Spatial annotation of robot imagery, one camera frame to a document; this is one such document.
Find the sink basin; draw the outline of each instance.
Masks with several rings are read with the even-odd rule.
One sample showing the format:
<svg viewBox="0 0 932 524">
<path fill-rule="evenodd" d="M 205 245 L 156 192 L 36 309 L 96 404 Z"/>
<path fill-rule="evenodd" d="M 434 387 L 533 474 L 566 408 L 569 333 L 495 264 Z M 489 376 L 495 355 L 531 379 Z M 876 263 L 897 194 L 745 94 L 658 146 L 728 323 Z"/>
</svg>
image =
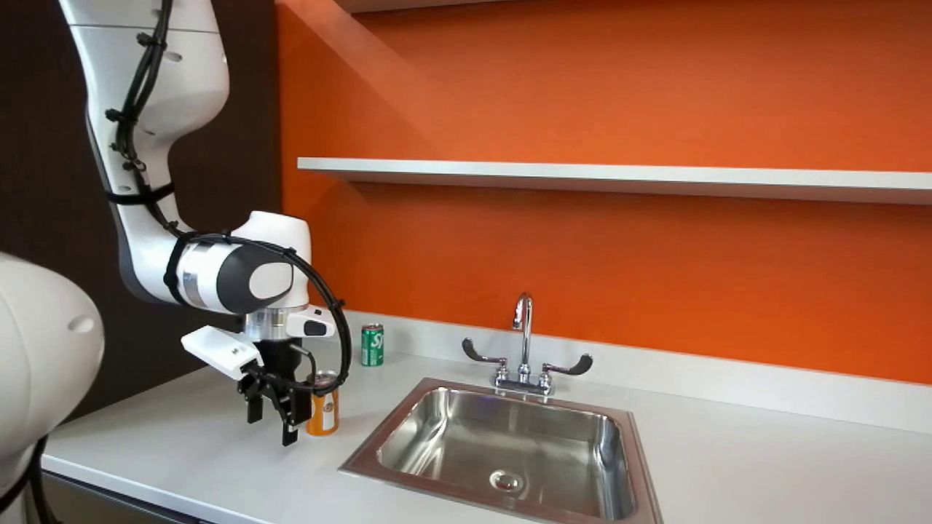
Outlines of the sink basin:
<svg viewBox="0 0 932 524">
<path fill-rule="evenodd" d="M 343 468 L 527 518 L 662 522 L 627 411 L 438 379 L 421 382 Z"/>
</svg>

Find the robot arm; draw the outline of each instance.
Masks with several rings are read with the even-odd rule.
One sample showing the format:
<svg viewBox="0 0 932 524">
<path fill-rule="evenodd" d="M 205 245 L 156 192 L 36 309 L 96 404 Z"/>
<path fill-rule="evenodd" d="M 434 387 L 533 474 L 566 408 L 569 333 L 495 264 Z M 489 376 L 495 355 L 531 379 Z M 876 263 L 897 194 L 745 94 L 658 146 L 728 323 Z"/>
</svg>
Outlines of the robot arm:
<svg viewBox="0 0 932 524">
<path fill-rule="evenodd" d="M 0 254 L 0 522 L 23 522 L 42 443 L 86 400 L 102 352 L 100 311 L 80 286 Z"/>
<path fill-rule="evenodd" d="M 307 221 L 252 213 L 231 232 L 182 221 L 170 152 L 227 101 L 231 78 L 211 0 L 61 0 L 87 85 L 87 135 L 119 232 L 119 273 L 137 298 L 244 317 L 242 333 L 205 325 L 182 344 L 252 400 L 265 392 L 285 443 L 309 414 L 301 392 L 329 392 L 349 369 L 342 301 L 309 264 Z M 317 286 L 326 309 L 309 305 Z M 303 339 L 342 339 L 329 385 L 295 382 Z"/>
</svg>

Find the sink drain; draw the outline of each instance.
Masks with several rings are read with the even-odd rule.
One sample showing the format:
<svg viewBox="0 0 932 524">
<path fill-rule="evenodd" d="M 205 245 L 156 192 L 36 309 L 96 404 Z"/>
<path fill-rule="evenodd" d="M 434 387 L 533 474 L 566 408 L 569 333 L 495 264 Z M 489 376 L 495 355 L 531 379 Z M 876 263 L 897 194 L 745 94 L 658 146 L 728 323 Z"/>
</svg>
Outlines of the sink drain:
<svg viewBox="0 0 932 524">
<path fill-rule="evenodd" d="M 489 474 L 489 486 L 492 486 L 495 493 L 521 493 L 521 488 L 526 488 L 526 478 L 515 474 L 515 471 L 507 471 L 507 468 L 495 468 L 495 471 Z"/>
</svg>

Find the white shelf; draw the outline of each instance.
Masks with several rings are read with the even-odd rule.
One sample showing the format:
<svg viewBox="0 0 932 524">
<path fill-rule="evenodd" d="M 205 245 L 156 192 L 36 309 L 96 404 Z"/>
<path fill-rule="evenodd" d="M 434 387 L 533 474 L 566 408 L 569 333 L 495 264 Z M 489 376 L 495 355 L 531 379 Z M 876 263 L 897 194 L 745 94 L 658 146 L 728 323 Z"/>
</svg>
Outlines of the white shelf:
<svg viewBox="0 0 932 524">
<path fill-rule="evenodd" d="M 376 183 L 932 205 L 932 173 L 466 164 L 378 157 L 297 157 L 297 170 Z"/>
<path fill-rule="evenodd" d="M 434 8 L 434 7 L 466 7 L 489 0 L 339 0 L 348 11 L 399 11 L 399 8 Z"/>
</svg>

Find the faucet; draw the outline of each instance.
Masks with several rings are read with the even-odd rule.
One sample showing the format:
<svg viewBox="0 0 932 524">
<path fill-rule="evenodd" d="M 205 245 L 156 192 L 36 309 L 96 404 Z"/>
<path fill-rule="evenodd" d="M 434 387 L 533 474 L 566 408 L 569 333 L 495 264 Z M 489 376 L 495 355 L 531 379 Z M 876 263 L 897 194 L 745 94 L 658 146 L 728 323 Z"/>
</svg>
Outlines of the faucet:
<svg viewBox="0 0 932 524">
<path fill-rule="evenodd" d="M 475 350 L 475 344 L 472 344 L 470 339 L 464 339 L 464 352 L 466 352 L 472 362 L 495 363 L 492 387 L 495 387 L 498 395 L 505 395 L 505 392 L 518 392 L 518 395 L 540 395 L 543 401 L 547 401 L 550 392 L 553 392 L 553 373 L 562 373 L 562 376 L 582 376 L 582 373 L 590 373 L 591 355 L 582 355 L 575 368 L 546 363 L 546 368 L 543 368 L 543 379 L 533 382 L 533 376 L 531 376 L 533 298 L 531 298 L 527 292 L 518 295 L 512 330 L 521 333 L 521 362 L 518 362 L 518 373 L 509 373 L 509 369 L 507 369 L 507 357 L 483 357 L 483 355 Z"/>
<path fill-rule="evenodd" d="M 512 330 L 521 333 L 518 382 L 521 382 L 521 385 L 531 385 L 533 298 L 531 298 L 527 292 L 518 295 Z"/>
</svg>

